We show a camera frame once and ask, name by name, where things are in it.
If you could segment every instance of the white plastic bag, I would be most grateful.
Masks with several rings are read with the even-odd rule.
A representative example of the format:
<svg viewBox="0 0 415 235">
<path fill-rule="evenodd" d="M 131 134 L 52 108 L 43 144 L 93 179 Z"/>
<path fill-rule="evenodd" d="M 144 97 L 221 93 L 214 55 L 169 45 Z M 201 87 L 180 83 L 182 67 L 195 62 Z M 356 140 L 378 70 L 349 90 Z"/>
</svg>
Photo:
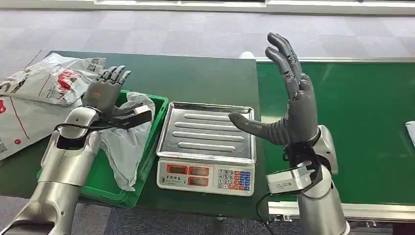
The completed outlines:
<svg viewBox="0 0 415 235">
<path fill-rule="evenodd" d="M 23 71 L 0 78 L 0 94 L 70 105 L 100 76 L 104 66 L 105 58 L 78 59 L 53 53 Z"/>
<path fill-rule="evenodd" d="M 52 134 L 81 105 L 81 99 L 61 106 L 0 95 L 0 160 Z"/>
<path fill-rule="evenodd" d="M 127 102 L 121 108 L 143 103 L 151 110 L 151 122 L 143 123 L 128 130 L 111 128 L 99 131 L 102 138 L 101 148 L 105 151 L 114 179 L 118 187 L 125 191 L 135 191 L 137 168 L 141 162 L 144 147 L 150 133 L 156 106 L 146 95 L 137 92 L 127 93 Z"/>
</svg>

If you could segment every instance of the cable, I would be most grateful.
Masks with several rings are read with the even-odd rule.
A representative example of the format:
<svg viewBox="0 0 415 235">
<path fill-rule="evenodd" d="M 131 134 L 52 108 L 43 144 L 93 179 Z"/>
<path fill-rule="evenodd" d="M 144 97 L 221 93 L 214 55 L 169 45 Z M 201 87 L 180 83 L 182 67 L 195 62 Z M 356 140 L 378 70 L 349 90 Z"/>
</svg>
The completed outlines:
<svg viewBox="0 0 415 235">
<path fill-rule="evenodd" d="M 72 123 L 61 123 L 55 126 L 55 131 L 58 130 L 59 127 L 62 126 L 73 126 L 73 127 L 79 127 L 82 129 L 88 129 L 88 130 L 93 130 L 93 131 L 101 131 L 101 130 L 105 130 L 105 129 L 110 129 L 115 127 L 114 125 L 110 125 L 110 126 L 83 126 L 83 125 L 77 125 L 77 124 L 72 124 Z"/>
<path fill-rule="evenodd" d="M 265 195 L 263 195 L 259 200 L 258 200 L 258 202 L 256 203 L 256 214 L 258 215 L 258 217 L 261 219 L 261 223 L 268 229 L 268 231 L 270 232 L 270 234 L 271 235 L 274 235 L 274 231 L 272 231 L 272 229 L 271 229 L 271 227 L 270 227 L 270 225 L 268 224 L 268 221 L 267 220 L 265 220 L 264 219 L 264 217 L 262 217 L 262 215 L 261 215 L 261 212 L 259 212 L 259 204 L 261 204 L 261 202 L 265 199 L 265 198 L 267 198 L 267 197 L 269 197 L 269 196 L 271 196 L 272 195 L 272 193 L 270 193 L 270 192 L 268 192 L 268 193 L 266 193 Z"/>
</svg>

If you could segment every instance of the robotic hand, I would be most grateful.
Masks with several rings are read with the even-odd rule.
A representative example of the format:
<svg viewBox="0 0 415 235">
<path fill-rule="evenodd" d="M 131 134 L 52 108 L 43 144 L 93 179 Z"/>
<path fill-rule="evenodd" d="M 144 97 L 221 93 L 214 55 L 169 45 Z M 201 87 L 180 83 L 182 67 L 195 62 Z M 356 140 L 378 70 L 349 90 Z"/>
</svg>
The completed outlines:
<svg viewBox="0 0 415 235">
<path fill-rule="evenodd" d="M 269 33 L 265 55 L 279 69 L 288 93 L 287 112 L 277 122 L 266 124 L 229 114 L 242 131 L 285 146 L 283 159 L 290 169 L 267 175 L 270 193 L 296 193 L 304 235 L 346 235 L 350 227 L 331 174 L 338 167 L 329 130 L 317 123 L 317 107 L 310 78 L 287 39 Z"/>
<path fill-rule="evenodd" d="M 84 94 L 84 106 L 72 110 L 65 122 L 55 127 L 32 197 L 0 235 L 71 234 L 79 192 L 100 148 L 98 130 L 128 129 L 151 121 L 147 106 L 115 106 L 121 86 L 131 73 L 121 75 L 124 68 L 111 67 L 93 81 Z M 107 126 L 96 125 L 100 122 Z"/>
</svg>

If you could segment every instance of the red logo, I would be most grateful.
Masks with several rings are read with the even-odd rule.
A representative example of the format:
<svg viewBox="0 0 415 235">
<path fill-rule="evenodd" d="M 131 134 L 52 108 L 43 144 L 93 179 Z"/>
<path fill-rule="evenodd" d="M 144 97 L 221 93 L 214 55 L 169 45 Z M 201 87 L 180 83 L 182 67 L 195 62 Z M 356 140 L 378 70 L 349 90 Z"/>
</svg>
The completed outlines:
<svg viewBox="0 0 415 235">
<path fill-rule="evenodd" d="M 58 83 L 60 85 L 59 89 L 61 91 L 69 91 L 71 85 L 80 77 L 81 75 L 79 75 L 77 72 L 71 70 L 62 71 L 62 73 L 58 75 Z"/>
<path fill-rule="evenodd" d="M 6 107 L 3 104 L 3 100 L 0 99 L 0 114 L 6 112 Z"/>
</svg>

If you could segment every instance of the scale keypad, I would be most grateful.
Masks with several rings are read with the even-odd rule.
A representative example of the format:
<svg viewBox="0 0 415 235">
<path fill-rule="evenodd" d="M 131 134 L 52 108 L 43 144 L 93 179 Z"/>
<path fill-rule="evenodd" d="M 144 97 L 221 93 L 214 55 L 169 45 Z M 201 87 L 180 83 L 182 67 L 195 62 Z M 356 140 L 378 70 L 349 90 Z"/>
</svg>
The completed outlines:
<svg viewBox="0 0 415 235">
<path fill-rule="evenodd" d="M 249 191 L 251 172 L 219 169 L 218 188 Z"/>
</svg>

